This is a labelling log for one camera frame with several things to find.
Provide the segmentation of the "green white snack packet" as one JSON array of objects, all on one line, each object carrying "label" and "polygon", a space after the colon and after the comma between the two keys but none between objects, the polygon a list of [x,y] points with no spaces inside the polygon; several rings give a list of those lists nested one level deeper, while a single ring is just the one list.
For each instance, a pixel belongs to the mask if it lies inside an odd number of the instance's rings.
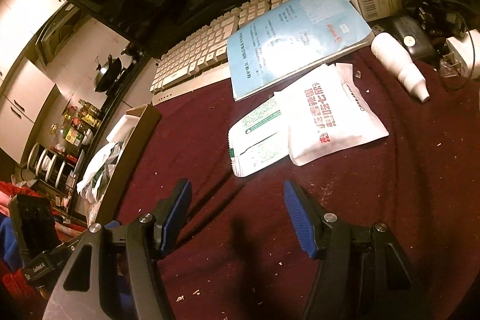
[{"label": "green white snack packet", "polygon": [[94,204],[100,201],[107,190],[116,165],[124,151],[124,143],[112,142],[101,148],[91,159],[76,190],[81,198]]}]

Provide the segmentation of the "cardboard box tray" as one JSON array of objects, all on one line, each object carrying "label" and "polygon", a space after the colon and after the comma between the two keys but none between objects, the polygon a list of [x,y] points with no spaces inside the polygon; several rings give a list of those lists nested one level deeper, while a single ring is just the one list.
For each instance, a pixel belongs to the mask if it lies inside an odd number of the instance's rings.
[{"label": "cardboard box tray", "polygon": [[125,114],[137,119],[137,124],[125,138],[123,151],[99,202],[88,208],[88,225],[92,223],[105,225],[114,219],[128,180],[160,121],[160,112],[151,104],[127,110]]}]

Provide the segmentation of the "white green-print sachet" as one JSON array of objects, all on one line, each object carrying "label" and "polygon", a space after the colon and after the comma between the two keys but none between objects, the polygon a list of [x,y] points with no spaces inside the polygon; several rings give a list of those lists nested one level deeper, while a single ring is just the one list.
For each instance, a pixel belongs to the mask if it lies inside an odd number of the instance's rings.
[{"label": "white green-print sachet", "polygon": [[288,152],[280,106],[271,97],[241,118],[228,132],[233,173],[244,178],[276,163]]}]

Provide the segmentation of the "white red-print packet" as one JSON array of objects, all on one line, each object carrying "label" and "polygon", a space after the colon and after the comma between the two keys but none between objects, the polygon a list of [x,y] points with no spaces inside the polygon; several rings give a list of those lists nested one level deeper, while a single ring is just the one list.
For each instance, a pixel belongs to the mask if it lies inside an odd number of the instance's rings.
[{"label": "white red-print packet", "polygon": [[297,166],[389,136],[356,87],[349,63],[321,65],[274,96]]}]

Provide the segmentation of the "white foam sheet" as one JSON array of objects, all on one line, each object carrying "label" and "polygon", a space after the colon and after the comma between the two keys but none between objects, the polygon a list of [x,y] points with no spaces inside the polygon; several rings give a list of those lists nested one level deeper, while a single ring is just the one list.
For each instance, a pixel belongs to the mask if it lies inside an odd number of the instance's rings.
[{"label": "white foam sheet", "polygon": [[124,142],[128,134],[137,126],[139,119],[137,115],[123,115],[108,134],[106,138],[107,142]]}]

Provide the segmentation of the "dish rack with plates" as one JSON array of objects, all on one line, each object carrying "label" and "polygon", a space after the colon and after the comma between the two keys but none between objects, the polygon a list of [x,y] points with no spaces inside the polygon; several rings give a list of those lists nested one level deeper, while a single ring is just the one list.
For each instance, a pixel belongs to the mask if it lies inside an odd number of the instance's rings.
[{"label": "dish rack with plates", "polygon": [[66,192],[75,184],[75,165],[61,154],[35,143],[30,150],[27,168],[52,188]]}]

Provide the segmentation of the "oil bottles on counter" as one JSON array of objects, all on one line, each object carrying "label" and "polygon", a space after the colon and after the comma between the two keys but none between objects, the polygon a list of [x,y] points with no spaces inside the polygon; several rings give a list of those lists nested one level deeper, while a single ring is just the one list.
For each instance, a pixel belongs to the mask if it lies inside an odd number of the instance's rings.
[{"label": "oil bottles on counter", "polygon": [[64,108],[61,120],[50,127],[53,136],[50,149],[64,157],[80,156],[102,124],[102,113],[90,102],[78,99]]}]

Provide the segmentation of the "black wok on stove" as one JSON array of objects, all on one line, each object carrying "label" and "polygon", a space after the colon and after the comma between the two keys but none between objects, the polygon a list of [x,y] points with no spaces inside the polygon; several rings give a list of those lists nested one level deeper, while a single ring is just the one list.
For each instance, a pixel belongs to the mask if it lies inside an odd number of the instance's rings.
[{"label": "black wok on stove", "polygon": [[113,58],[108,55],[107,61],[101,65],[97,64],[97,75],[94,80],[94,90],[96,93],[106,93],[117,81],[123,71],[123,65],[120,58]]}]

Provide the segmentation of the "beige computer keyboard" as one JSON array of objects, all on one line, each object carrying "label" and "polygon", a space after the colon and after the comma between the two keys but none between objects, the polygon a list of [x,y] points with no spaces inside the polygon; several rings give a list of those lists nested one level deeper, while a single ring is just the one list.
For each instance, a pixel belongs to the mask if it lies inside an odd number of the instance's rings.
[{"label": "beige computer keyboard", "polygon": [[157,64],[154,106],[230,77],[227,40],[240,28],[289,0],[248,0],[178,42]]}]

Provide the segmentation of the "white spray bottle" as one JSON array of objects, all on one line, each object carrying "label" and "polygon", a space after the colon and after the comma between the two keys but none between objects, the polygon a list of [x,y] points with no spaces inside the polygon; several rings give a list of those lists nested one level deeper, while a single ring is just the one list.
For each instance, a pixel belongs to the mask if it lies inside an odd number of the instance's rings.
[{"label": "white spray bottle", "polygon": [[371,51],[408,93],[424,103],[430,99],[425,77],[412,61],[408,51],[388,32],[379,33],[372,41]]}]

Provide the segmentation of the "blue paper booklet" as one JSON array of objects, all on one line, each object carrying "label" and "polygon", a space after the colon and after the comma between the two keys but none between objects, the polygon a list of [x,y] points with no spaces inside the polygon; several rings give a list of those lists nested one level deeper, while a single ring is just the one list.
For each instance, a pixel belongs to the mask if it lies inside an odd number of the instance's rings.
[{"label": "blue paper booklet", "polygon": [[369,46],[373,31],[348,0],[289,0],[227,40],[233,99]]}]

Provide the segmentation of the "range hood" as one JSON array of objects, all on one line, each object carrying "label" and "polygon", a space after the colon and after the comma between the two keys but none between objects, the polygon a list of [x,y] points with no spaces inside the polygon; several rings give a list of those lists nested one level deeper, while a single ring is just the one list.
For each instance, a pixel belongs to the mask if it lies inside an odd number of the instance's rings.
[{"label": "range hood", "polygon": [[68,42],[80,17],[81,10],[67,2],[39,30],[35,50],[43,66],[52,62]]}]

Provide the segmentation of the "white power adapter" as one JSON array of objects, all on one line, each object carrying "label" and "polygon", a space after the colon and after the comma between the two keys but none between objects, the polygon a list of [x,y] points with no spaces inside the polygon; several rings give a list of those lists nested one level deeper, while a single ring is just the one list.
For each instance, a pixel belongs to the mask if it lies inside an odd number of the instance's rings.
[{"label": "white power adapter", "polygon": [[446,40],[449,51],[453,53],[453,58],[460,64],[462,76],[470,79],[478,79],[480,74],[479,50],[480,34],[477,29],[470,30],[464,39],[448,37]]}]

